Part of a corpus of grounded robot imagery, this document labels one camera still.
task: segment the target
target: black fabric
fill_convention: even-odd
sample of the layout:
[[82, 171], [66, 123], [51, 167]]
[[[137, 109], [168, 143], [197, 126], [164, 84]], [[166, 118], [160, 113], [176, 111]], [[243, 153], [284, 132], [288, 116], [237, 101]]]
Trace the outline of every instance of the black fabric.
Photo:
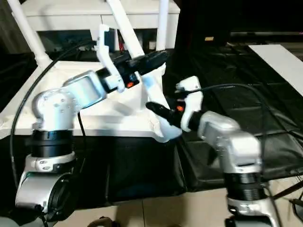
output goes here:
[[[96, 61], [92, 52], [76, 54], [67, 59]], [[6, 67], [25, 57], [31, 62], [14, 70], [21, 79], [14, 80], [21, 87], [35, 68], [32, 55], [3, 57]], [[2, 79], [13, 73], [2, 71]], [[303, 99], [256, 54], [247, 48], [201, 48], [200, 52], [175, 52], [163, 76], [166, 95], [172, 94], [181, 79], [196, 75], [202, 87], [222, 83], [244, 83], [257, 88], [267, 97], [272, 115], [268, 117], [269, 138], [266, 146], [266, 178], [275, 179], [303, 173]], [[7, 96], [6, 84], [1, 86]], [[5, 106], [9, 98], [2, 99]], [[261, 111], [253, 94], [243, 88], [220, 89], [204, 94], [203, 110], [212, 110], [237, 120], [244, 130], [260, 135]], [[24, 168], [29, 152], [25, 147], [28, 136], [16, 136], [15, 153], [18, 174]], [[82, 137], [75, 137], [74, 149], [83, 155]], [[79, 188], [78, 208], [96, 208], [120, 201], [146, 197], [171, 196], [223, 187], [223, 175], [215, 152], [195, 133], [160, 144], [152, 138], [88, 137], [91, 157], [84, 167], [84, 182]], [[14, 207], [15, 190], [9, 159], [9, 138], [0, 140], [2, 185], [0, 211]]]
[[[199, 52], [174, 54], [163, 77], [164, 93], [172, 94], [174, 84], [191, 75], [199, 77], [201, 87], [242, 83], [258, 89], [271, 109], [267, 116], [265, 177], [276, 179], [303, 173], [303, 99], [249, 47], [202, 47]], [[243, 130], [258, 137], [261, 134], [260, 105], [243, 88], [204, 93], [202, 109], [229, 116]], [[215, 151], [194, 132], [183, 133], [178, 151], [188, 191], [223, 187]]]

